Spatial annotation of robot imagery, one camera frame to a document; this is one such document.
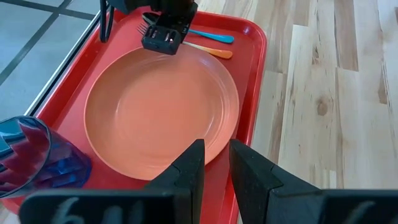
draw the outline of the wood grain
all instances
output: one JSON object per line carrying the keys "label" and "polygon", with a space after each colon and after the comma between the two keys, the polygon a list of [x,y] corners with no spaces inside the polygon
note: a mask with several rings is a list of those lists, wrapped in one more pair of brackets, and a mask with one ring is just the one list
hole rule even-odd
{"label": "wood grain", "polygon": [[335,0],[335,36],[340,68],[358,71],[354,0]]}
{"label": "wood grain", "polygon": [[310,14],[310,0],[296,1],[294,11],[294,24],[307,26]]}

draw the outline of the blue cup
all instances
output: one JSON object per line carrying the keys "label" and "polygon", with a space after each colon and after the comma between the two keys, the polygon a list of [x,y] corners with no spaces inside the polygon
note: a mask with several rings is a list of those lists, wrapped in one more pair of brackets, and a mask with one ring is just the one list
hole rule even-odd
{"label": "blue cup", "polygon": [[82,187],[90,172],[88,156],[43,121],[17,116],[0,122],[0,198]]}

